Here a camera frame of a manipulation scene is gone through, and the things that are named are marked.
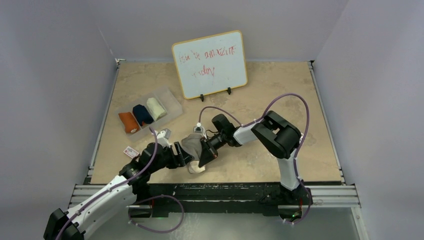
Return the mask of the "grey underwear with beige band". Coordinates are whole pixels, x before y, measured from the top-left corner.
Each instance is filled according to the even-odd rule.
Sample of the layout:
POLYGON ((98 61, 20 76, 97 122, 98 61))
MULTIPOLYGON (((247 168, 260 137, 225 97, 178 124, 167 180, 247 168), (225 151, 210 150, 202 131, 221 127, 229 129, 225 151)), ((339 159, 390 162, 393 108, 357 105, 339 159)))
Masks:
POLYGON ((188 172, 190 174, 200 174, 206 170, 205 166, 199 167, 200 156, 202 154, 202 138, 203 135, 199 133, 191 133, 181 140, 183 150, 193 156, 193 160, 188 164, 188 172))

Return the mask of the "pale yellow underwear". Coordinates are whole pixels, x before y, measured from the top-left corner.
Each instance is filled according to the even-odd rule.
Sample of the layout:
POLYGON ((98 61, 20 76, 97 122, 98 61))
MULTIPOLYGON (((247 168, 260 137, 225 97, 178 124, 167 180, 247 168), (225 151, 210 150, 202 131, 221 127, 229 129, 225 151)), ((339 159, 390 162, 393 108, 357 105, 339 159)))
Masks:
POLYGON ((154 121, 157 121, 159 118, 162 118, 167 114, 166 110, 154 97, 148 98, 146 104, 154 121))

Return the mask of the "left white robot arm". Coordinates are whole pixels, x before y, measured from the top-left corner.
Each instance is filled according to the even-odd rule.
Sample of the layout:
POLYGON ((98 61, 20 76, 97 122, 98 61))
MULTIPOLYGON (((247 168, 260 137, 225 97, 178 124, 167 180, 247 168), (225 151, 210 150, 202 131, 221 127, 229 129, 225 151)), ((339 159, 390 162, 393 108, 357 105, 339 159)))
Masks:
POLYGON ((163 147, 150 143, 134 157, 113 180, 79 205, 68 210, 56 209, 49 216, 45 240, 87 240, 110 218, 127 206, 146 203, 150 196, 150 176, 163 168, 184 167, 199 159, 200 145, 175 142, 163 147))

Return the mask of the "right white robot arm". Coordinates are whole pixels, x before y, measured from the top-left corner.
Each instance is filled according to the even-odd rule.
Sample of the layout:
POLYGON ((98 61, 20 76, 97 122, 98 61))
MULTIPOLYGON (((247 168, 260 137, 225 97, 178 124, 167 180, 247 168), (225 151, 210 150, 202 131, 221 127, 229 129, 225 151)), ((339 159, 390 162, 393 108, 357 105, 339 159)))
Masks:
POLYGON ((269 111, 262 120, 249 126, 235 127, 223 114, 216 115, 211 122, 217 133, 200 141, 199 168, 216 159, 218 149, 224 145, 241 147, 258 140, 277 159, 280 185, 283 187, 280 191, 282 200, 292 204, 300 198, 300 176, 295 166, 295 155, 303 136, 297 127, 274 111, 269 111))

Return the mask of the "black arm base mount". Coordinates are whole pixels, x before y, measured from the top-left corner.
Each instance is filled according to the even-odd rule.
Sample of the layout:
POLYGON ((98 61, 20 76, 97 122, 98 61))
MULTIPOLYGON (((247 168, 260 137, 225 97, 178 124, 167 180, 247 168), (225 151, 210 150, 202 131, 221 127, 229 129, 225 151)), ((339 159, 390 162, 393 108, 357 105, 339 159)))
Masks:
POLYGON ((171 213, 261 214, 289 222, 314 203, 304 185, 290 191, 279 182, 152 183, 148 198, 129 208, 130 217, 167 218, 171 213))

